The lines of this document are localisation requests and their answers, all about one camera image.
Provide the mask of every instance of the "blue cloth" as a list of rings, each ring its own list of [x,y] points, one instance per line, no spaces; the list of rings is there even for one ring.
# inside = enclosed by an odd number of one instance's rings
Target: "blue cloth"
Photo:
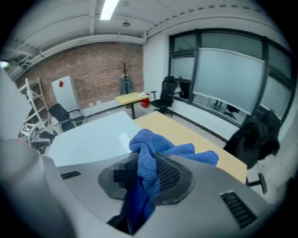
[[[133,191],[128,192],[129,220],[136,231],[153,212],[150,200],[161,192],[160,181],[157,175],[154,154],[163,152],[168,155],[177,155],[187,159],[216,165],[218,155],[213,151],[195,154],[193,144],[173,145],[165,137],[154,134],[148,129],[142,129],[129,143],[132,152],[139,153],[137,176],[138,181]]]

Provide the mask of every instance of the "brick wall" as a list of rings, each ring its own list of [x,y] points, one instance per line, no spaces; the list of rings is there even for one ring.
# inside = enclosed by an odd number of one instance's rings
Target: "brick wall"
[[[143,49],[141,45],[127,43],[95,43],[74,47],[44,59],[16,80],[18,87],[25,78],[41,79],[48,107],[56,103],[52,82],[70,75],[74,79],[82,107],[107,102],[119,96],[119,60],[129,60],[128,75],[133,78],[135,92],[143,91]]]

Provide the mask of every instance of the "white stand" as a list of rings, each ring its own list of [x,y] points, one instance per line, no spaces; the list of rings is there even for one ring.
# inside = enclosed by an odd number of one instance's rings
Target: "white stand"
[[[32,88],[34,86],[38,85],[39,87],[39,91],[40,94],[36,94],[35,92],[33,92]],[[34,116],[36,116],[38,118],[38,122],[36,123],[36,125],[43,127],[45,130],[48,129],[49,124],[50,124],[50,113],[48,112],[48,107],[41,89],[41,81],[40,78],[37,78],[37,80],[31,80],[29,81],[28,78],[25,79],[25,84],[19,89],[19,91],[21,93],[26,93],[28,96],[28,102],[31,103],[32,108],[34,110],[34,113],[32,115],[30,115],[29,117],[26,118],[26,121],[29,121],[31,118],[33,118]],[[34,101],[40,98],[43,101],[44,106],[42,106],[41,108],[37,109],[36,105],[34,103]],[[42,110],[47,110],[47,117],[45,119],[42,119],[40,116],[40,112]]]

